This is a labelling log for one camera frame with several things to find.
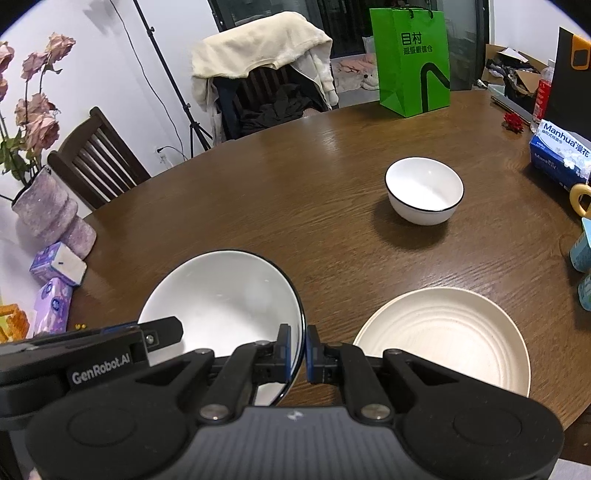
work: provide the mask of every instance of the light stand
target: light stand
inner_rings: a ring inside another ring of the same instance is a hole
[[[160,63],[162,64],[164,71],[166,72],[166,75],[168,76],[168,79],[170,80],[170,83],[173,86],[173,89],[176,92],[177,97],[183,106],[183,110],[184,110],[185,114],[187,115],[187,118],[189,119],[189,129],[190,129],[190,139],[191,139],[191,158],[192,158],[195,156],[194,151],[193,151],[193,132],[195,132],[195,135],[197,135],[197,138],[201,142],[201,145],[203,146],[204,150],[209,150],[211,148],[211,146],[209,145],[207,139],[205,138],[205,136],[203,134],[207,135],[209,138],[212,138],[212,136],[209,133],[207,133],[207,131],[205,131],[203,129],[203,127],[201,125],[199,125],[199,122],[195,121],[195,119],[193,118],[193,115],[191,115],[191,112],[189,110],[191,108],[191,104],[184,101],[183,94],[178,89],[177,82],[174,81],[173,74],[170,73],[170,69],[168,68],[168,65],[166,65],[166,61],[164,60],[162,52],[160,51],[160,48],[159,48],[158,44],[156,43],[156,39],[154,38],[154,27],[150,27],[148,25],[148,22],[146,21],[146,18],[144,17],[144,13],[142,12],[142,9],[139,6],[138,0],[134,0],[134,5],[139,13],[139,17],[142,19],[142,23],[144,24],[144,27],[146,29],[146,32],[148,33],[150,41],[152,42],[152,45],[154,46],[154,50],[156,51],[156,55],[158,55],[158,58],[160,59]]]

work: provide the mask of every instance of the beige plate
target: beige plate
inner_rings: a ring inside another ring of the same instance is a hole
[[[400,348],[530,394],[530,356],[515,323],[494,302],[462,288],[423,288],[400,295],[372,315],[353,344],[365,355],[380,357],[388,348]]]

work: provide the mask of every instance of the pink artificial flower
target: pink artificial flower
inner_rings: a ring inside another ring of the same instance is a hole
[[[37,51],[31,53],[27,59],[22,62],[22,75],[21,78],[29,81],[33,78],[47,61],[48,53],[39,53]]]
[[[2,73],[0,73],[0,102],[4,99],[7,91],[8,82],[6,81],[6,78],[2,77]]]
[[[35,155],[41,150],[49,148],[60,136],[60,125],[49,113],[43,113],[29,123],[27,129],[27,149],[32,149]]]
[[[57,108],[47,99],[45,93],[36,93],[28,101],[27,110],[28,118],[25,111],[25,100],[21,98],[18,101],[17,107],[14,111],[14,114],[17,116],[17,125],[24,125],[27,123],[27,120],[29,123],[31,123],[33,120],[37,119],[39,115],[55,112],[57,111]]]
[[[7,41],[0,42],[0,73],[8,68],[8,64],[14,58],[14,48],[8,46]]]
[[[53,32],[45,49],[49,54],[49,65],[53,65],[54,62],[68,55],[75,44],[76,40],[73,38]]]

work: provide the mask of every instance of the red decoration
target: red decoration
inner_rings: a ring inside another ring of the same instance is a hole
[[[505,114],[505,121],[503,122],[503,127],[507,130],[511,130],[516,134],[519,134],[523,131],[523,122],[521,117],[516,113],[506,113]]]

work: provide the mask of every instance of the wooden chair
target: wooden chair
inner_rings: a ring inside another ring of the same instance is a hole
[[[49,153],[47,162],[92,209],[150,178],[97,106]]]

